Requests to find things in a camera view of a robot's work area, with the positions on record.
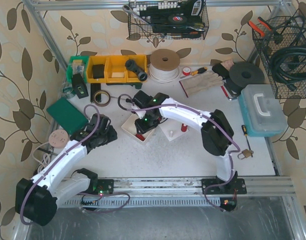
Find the red spring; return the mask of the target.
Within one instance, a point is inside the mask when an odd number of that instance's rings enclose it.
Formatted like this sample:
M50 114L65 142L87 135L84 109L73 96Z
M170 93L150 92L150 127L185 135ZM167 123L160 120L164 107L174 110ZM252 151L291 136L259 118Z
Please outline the red spring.
M145 138L141 134L136 134L135 137L138 138L142 142L145 140Z
M182 131L182 132L186 132L186 131L187 131L187 128L188 128L187 125L185 125L185 124L182 124L182 125L181 125L181 131Z

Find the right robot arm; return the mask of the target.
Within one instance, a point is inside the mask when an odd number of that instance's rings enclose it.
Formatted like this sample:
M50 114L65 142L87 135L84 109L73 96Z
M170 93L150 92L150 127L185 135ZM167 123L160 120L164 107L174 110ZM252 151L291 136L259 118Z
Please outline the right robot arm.
M138 91L129 101L131 111L137 114L135 128L144 134L161 124L162 119L175 120L201 134L204 149L217 157L216 177L219 183L229 183L235 176L231 154L240 152L233 140L233 129L220 110L206 112L184 105L170 96L158 93L149 96Z

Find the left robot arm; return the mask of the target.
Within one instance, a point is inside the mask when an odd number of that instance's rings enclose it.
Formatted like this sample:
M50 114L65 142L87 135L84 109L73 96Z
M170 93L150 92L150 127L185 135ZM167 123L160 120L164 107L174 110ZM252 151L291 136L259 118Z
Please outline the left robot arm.
M64 149L42 171L31 179L21 179L16 186L15 211L21 220L29 219L40 226L47 225L58 207L79 193L99 194L103 189L98 174L81 168L66 175L91 150L117 139L111 120L103 114L93 114L84 129L75 132Z

